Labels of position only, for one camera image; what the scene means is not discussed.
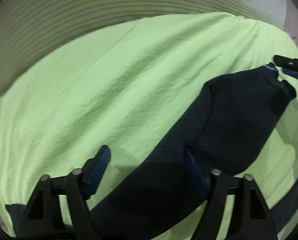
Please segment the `light green bed sheet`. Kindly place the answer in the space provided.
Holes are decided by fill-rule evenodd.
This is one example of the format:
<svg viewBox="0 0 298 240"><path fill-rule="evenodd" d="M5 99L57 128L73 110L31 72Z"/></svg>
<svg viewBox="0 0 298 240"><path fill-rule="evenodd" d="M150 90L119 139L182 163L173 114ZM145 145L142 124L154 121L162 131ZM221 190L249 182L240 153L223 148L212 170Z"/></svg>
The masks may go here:
<svg viewBox="0 0 298 240"><path fill-rule="evenodd" d="M165 15L84 35L53 51L0 98L0 215L25 204L43 174L65 175L101 145L111 163L89 207L120 194L109 238L189 239L204 204L182 166L186 138L199 127L179 118L215 77L248 71L275 55L298 57L286 32L224 12Z"/></svg>

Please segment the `striped white headboard cushion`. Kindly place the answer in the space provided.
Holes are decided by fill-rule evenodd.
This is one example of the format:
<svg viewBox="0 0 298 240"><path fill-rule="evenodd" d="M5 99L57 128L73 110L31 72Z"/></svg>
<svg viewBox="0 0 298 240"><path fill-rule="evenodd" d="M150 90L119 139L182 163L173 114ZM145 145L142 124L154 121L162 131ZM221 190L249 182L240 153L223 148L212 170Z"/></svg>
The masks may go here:
<svg viewBox="0 0 298 240"><path fill-rule="evenodd" d="M86 33L138 18L228 12L282 28L286 0L1 0L0 96L31 65Z"/></svg>

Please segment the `dark navy fleece pants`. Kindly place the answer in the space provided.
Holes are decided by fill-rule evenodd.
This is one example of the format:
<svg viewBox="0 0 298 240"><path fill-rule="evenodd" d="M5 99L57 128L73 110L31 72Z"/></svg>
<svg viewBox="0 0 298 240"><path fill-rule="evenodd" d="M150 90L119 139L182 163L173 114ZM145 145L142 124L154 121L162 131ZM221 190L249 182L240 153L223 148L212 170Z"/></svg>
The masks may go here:
<svg viewBox="0 0 298 240"><path fill-rule="evenodd" d="M295 88L278 80L272 64L206 82L188 110L150 155L94 208L89 209L93 239L152 239L206 203L184 157L189 146L211 167L237 177L256 160ZM72 228L65 196L63 221ZM7 205L16 234L26 205ZM269 208L276 232L298 207L298 180Z"/></svg>

